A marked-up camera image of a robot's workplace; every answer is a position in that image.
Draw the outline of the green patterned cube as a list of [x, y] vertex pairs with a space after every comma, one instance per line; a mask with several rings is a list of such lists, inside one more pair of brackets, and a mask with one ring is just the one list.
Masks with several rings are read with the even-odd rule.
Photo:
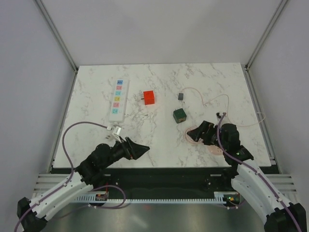
[[183, 108], [173, 111], [173, 118], [177, 124], [186, 121], [187, 115]]

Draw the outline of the dark grey usb charger plug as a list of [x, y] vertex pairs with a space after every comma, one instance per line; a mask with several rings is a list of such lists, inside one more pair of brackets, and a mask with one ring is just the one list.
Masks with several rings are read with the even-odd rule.
[[179, 93], [179, 94], [178, 94], [178, 100], [179, 100], [179, 101], [182, 101], [182, 100], [183, 100], [183, 96], [184, 96], [183, 93]]

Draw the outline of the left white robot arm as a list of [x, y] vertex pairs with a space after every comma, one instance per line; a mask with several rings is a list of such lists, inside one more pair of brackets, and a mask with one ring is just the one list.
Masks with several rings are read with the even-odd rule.
[[17, 226], [22, 226], [26, 232], [40, 232], [58, 211], [74, 199], [94, 189], [103, 189], [106, 185], [105, 168], [122, 158], [137, 160], [149, 150], [148, 146], [139, 145], [128, 137], [120, 138], [114, 146], [99, 144], [60, 183], [35, 198], [19, 200]]

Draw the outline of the red cube socket adapter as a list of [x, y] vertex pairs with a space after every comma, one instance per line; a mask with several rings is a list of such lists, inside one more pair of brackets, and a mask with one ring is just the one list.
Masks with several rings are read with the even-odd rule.
[[143, 99], [145, 105], [155, 104], [155, 94], [153, 90], [143, 92]]

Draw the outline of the white power strip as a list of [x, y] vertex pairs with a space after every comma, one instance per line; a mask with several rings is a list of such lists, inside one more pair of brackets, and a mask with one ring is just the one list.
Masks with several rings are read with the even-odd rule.
[[122, 123], [125, 120], [129, 83], [128, 79], [116, 79], [115, 81], [109, 115], [110, 122]]

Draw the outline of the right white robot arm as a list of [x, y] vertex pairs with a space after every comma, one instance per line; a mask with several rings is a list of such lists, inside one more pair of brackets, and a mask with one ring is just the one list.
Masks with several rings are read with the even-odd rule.
[[236, 190], [255, 210], [266, 232], [305, 232], [307, 217], [300, 203], [292, 203], [262, 172], [253, 155], [240, 142], [237, 126], [203, 121], [186, 133], [194, 142], [214, 145], [230, 165], [221, 178], [222, 187]]

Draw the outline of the pink round socket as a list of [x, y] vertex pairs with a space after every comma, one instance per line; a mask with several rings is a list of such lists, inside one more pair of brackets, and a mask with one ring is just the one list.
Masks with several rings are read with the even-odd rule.
[[212, 155], [221, 156], [223, 154], [221, 148], [215, 145], [209, 145], [207, 146], [207, 149]]

